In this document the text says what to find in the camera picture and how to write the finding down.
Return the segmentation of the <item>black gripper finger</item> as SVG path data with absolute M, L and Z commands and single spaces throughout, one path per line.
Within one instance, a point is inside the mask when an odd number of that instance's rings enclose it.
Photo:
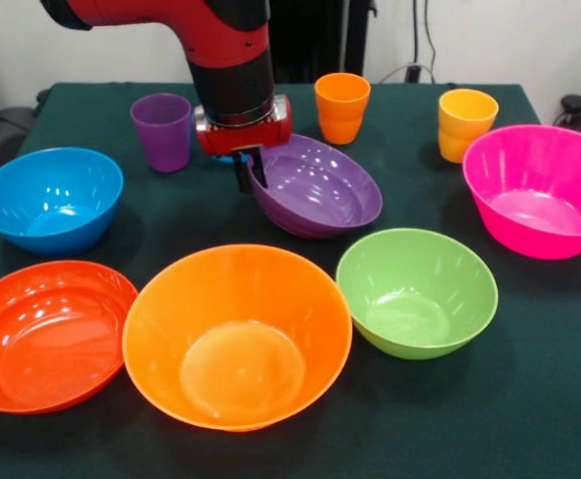
M 233 163 L 239 191 L 243 194 L 249 194 L 251 192 L 251 182 L 248 173 L 248 161 L 241 152 L 233 152 Z
M 250 156 L 252 158 L 252 172 L 261 185 L 262 188 L 266 189 L 268 187 L 268 182 L 265 175 L 264 164 L 262 161 L 261 148 L 253 147 L 250 148 Z

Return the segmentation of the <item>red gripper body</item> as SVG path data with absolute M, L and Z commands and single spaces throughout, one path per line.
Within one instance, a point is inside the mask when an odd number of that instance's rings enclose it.
M 233 151 L 271 148 L 286 144 L 292 132 L 289 98 L 275 94 L 272 110 L 258 122 L 239 127 L 212 123 L 202 105 L 194 109 L 193 125 L 201 149 L 209 156 L 229 156 Z

